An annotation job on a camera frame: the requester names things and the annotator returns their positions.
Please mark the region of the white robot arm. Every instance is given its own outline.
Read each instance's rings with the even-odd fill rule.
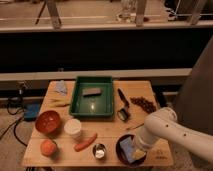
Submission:
[[[144,125],[136,133],[134,143],[137,148],[147,151],[159,138],[178,143],[213,163],[213,136],[181,126],[171,108],[165,107],[148,115]]]

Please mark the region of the metal bar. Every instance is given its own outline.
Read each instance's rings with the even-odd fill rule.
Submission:
[[[197,0],[192,10],[192,15],[188,18],[188,22],[191,25],[196,25],[200,19],[200,14],[206,4],[207,0]]]
[[[52,26],[54,29],[61,28],[61,20],[58,14],[58,10],[56,7],[56,3],[54,0],[45,0],[47,4],[47,8],[52,20]]]
[[[144,14],[146,9],[146,1],[147,0],[137,0],[137,9],[136,9],[136,19],[135,23],[137,27],[141,27],[144,21]]]
[[[38,22],[39,22],[39,20],[40,20],[40,18],[41,18],[41,15],[42,15],[42,13],[44,12],[45,6],[46,6],[46,1],[44,1],[43,5],[42,5],[42,7],[41,7],[41,10],[39,11],[39,14],[38,14],[38,17],[37,17],[37,19],[36,19],[35,25],[38,24]]]

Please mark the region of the cloth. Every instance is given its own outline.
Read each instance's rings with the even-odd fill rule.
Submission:
[[[135,159],[132,158],[132,154],[134,152],[134,147],[132,145],[131,137],[128,137],[128,138],[124,139],[123,141],[121,141],[120,146],[121,146],[122,150],[124,151],[127,161],[129,163],[133,163],[135,161]]]
[[[67,86],[66,86],[64,80],[56,82],[55,91],[62,95],[67,94]]]

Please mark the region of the gray cloth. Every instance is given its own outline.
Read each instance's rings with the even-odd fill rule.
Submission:
[[[66,95],[67,94],[67,87],[66,87],[66,84],[65,84],[64,80],[58,81],[56,83],[55,91],[60,93],[60,94],[62,94],[62,95]]]

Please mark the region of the dried fruit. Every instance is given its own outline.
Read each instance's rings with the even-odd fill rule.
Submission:
[[[147,113],[156,111],[153,102],[148,101],[144,97],[131,97],[130,100],[133,104],[140,106]]]

